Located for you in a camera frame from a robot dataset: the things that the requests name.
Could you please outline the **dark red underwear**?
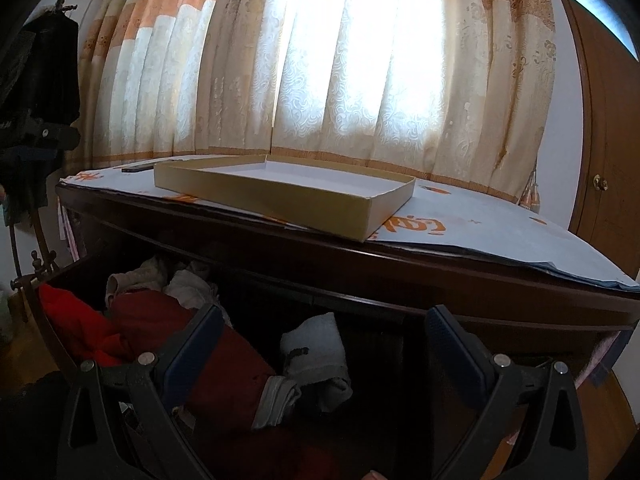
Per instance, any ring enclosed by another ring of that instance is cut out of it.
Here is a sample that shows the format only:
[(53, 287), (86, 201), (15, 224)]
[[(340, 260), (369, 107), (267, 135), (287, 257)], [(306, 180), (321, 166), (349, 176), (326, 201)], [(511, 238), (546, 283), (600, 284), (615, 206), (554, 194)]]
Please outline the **dark red underwear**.
[[(196, 312), (156, 290), (118, 295), (110, 317), (132, 353), (160, 352)], [(240, 429), (278, 426), (302, 396), (296, 380), (278, 376), (220, 316), (196, 335), (169, 372), (169, 399), (202, 422), (207, 417)]]

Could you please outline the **bright red underwear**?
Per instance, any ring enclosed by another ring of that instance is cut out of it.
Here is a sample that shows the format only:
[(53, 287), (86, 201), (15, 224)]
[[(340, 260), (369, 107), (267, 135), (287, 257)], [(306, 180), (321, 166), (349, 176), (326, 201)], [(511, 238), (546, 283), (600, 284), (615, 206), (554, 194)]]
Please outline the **bright red underwear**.
[(43, 312), (68, 343), (74, 356), (102, 367), (118, 367), (128, 348), (116, 324), (66, 289), (42, 284)]

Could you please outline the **white quilted dotted garment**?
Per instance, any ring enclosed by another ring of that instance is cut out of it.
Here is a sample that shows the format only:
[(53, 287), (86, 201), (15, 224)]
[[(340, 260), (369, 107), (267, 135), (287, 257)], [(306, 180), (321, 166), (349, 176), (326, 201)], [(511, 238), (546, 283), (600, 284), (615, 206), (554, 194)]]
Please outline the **white quilted dotted garment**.
[(307, 318), (281, 337), (286, 356), (286, 374), (301, 387), (321, 386), (329, 401), (350, 399), (346, 352), (333, 312)]

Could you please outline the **light pink underwear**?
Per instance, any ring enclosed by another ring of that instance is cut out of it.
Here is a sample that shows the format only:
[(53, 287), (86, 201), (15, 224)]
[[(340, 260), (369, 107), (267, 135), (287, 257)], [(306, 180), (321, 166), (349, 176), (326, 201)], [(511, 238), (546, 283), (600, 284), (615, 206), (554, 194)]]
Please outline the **light pink underwear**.
[(215, 301), (214, 291), (209, 284), (189, 270), (177, 271), (163, 293), (188, 310), (200, 310)]

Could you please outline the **beige pink dotted underwear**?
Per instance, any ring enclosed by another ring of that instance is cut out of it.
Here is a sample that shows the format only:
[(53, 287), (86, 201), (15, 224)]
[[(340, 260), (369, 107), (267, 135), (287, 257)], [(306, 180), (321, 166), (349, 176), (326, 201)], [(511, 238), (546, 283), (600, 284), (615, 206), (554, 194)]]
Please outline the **beige pink dotted underwear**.
[(151, 258), (138, 266), (137, 269), (111, 274), (106, 282), (105, 304), (109, 308), (113, 300), (122, 294), (136, 290), (163, 289), (164, 274), (157, 258)]

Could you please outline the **open wooden drawer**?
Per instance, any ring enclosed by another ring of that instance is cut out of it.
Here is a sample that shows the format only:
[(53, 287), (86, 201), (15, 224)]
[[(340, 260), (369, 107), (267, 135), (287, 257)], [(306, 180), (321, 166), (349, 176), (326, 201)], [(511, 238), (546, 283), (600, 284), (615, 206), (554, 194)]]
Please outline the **open wooden drawer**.
[(78, 386), (68, 444), (112, 477), (585, 479), (563, 362), (490, 352), (443, 306), (235, 284), (196, 309), (155, 284), (98, 291), (82, 262), (32, 288)]

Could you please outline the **white persimmon print table cover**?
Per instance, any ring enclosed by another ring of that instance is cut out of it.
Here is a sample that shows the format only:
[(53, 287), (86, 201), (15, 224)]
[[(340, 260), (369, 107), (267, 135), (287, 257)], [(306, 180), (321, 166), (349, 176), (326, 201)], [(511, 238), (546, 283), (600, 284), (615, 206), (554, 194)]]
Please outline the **white persimmon print table cover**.
[(358, 242), (463, 249), (601, 288), (639, 289), (597, 249), (539, 214), (389, 171), (270, 155), (186, 156), (84, 170), (63, 181), (183, 200)]

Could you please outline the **brown wooden door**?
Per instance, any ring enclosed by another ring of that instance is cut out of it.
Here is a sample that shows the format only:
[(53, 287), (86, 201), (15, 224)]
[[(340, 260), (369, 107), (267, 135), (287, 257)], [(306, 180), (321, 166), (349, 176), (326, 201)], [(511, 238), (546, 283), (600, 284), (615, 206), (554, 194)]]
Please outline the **brown wooden door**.
[[(570, 232), (639, 272), (639, 62), (591, 12), (563, 0), (582, 85), (582, 163)], [(600, 174), (605, 192), (593, 186)]]

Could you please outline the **black smartphone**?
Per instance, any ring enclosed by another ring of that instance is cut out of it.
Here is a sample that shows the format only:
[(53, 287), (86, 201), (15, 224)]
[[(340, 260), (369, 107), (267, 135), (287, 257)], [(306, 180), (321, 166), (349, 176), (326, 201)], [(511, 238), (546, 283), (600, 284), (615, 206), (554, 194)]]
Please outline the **black smartphone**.
[(122, 167), (120, 171), (126, 172), (126, 174), (135, 174), (136, 172), (153, 170), (154, 166), (154, 162), (144, 162), (143, 164), (134, 164)]

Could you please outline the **shallow cardboard box tray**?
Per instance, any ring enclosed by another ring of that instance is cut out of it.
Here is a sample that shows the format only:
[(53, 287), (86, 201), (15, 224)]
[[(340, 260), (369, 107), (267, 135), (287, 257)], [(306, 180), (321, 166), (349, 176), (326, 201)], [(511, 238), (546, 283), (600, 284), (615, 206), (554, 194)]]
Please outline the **shallow cardboard box tray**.
[(416, 179), (276, 155), (168, 160), (158, 188), (363, 242), (410, 200)]

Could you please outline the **brass door knob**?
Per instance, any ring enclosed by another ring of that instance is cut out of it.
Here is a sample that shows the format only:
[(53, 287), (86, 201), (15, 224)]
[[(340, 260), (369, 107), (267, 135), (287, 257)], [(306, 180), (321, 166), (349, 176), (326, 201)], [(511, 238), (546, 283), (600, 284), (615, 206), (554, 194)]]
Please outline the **brass door knob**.
[(596, 174), (593, 177), (593, 186), (601, 192), (605, 192), (608, 189), (608, 181), (602, 178), (600, 174)]

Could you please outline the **orange cream patterned curtain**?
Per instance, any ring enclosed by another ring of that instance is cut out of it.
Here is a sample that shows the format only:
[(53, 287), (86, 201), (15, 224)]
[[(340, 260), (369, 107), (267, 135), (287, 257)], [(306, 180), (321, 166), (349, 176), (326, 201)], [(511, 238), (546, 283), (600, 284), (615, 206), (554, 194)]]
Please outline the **orange cream patterned curtain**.
[(102, 0), (65, 166), (273, 154), (524, 203), (554, 33), (552, 0)]

